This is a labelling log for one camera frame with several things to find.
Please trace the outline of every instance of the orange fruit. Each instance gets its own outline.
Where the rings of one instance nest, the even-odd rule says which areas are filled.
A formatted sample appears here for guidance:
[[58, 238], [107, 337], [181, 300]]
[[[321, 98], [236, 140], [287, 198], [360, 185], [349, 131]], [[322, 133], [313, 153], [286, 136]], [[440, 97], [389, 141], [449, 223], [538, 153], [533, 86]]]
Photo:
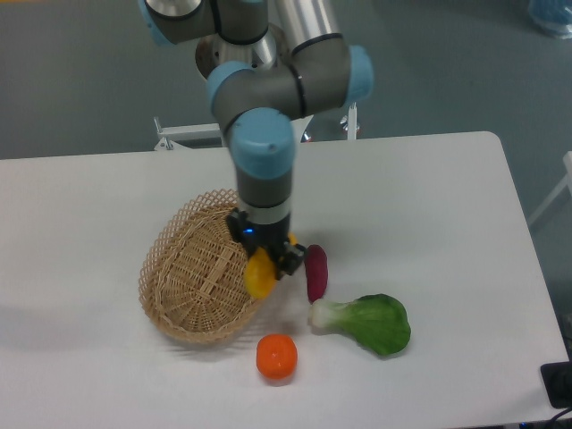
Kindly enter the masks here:
[[294, 374], [298, 351], [291, 337], [280, 333], [266, 335], [258, 342], [257, 368], [271, 380], [281, 380]]

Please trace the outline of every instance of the red radish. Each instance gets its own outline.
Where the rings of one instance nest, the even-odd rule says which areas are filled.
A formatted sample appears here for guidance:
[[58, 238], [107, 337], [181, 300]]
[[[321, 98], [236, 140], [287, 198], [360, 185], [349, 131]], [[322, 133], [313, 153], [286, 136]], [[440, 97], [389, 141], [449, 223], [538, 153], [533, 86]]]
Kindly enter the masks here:
[[328, 258], [317, 244], [307, 248], [306, 260], [307, 298], [310, 302], [320, 299], [328, 285]]

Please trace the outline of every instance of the black cable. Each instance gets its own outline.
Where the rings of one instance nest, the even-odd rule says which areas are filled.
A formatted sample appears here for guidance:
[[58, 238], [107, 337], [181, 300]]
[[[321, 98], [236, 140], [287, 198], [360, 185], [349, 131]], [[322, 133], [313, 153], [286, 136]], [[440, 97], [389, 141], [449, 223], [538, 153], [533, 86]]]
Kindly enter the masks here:
[[560, 411], [556, 416], [551, 418], [546, 423], [546, 425], [544, 425], [544, 429], [552, 429], [554, 427], [554, 424], [556, 423], [556, 420], [558, 420], [559, 418], [561, 418], [562, 416], [564, 416], [565, 414], [568, 414], [570, 412], [572, 412], [572, 407], [566, 408], [564, 411]]

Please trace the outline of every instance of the wicker basket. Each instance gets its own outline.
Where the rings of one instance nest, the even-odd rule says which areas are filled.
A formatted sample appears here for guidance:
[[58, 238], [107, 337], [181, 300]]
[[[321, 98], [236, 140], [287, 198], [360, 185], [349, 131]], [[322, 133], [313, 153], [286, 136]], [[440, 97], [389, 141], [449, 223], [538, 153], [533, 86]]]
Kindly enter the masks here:
[[149, 250], [139, 278], [139, 301], [159, 331], [196, 343], [223, 340], [241, 329], [261, 300], [244, 289], [247, 257], [231, 239], [226, 215], [233, 190], [190, 201]]

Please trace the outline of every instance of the metal stand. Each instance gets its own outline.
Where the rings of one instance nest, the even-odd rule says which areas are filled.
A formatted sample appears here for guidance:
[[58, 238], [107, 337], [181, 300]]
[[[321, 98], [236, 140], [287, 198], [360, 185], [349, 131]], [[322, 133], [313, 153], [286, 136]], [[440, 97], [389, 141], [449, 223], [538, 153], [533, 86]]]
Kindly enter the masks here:
[[[306, 128], [313, 117], [307, 116], [306, 118], [292, 121], [294, 138], [297, 142], [306, 143], [312, 140], [312, 137], [306, 132]], [[159, 138], [159, 142], [155, 145], [155, 150], [188, 149], [193, 148], [192, 142], [195, 140], [220, 139], [222, 137], [221, 129], [217, 123], [163, 128], [158, 117], [153, 118], [153, 120], [155, 121], [157, 137]], [[178, 141], [184, 141], [186, 146], [181, 145]]]
[[348, 140], [356, 140], [361, 130], [358, 122], [358, 106], [353, 103], [348, 110], [348, 114], [340, 120], [341, 130], [348, 134]]
[[572, 197], [572, 152], [564, 155], [567, 174], [527, 220], [530, 230], [538, 230]]

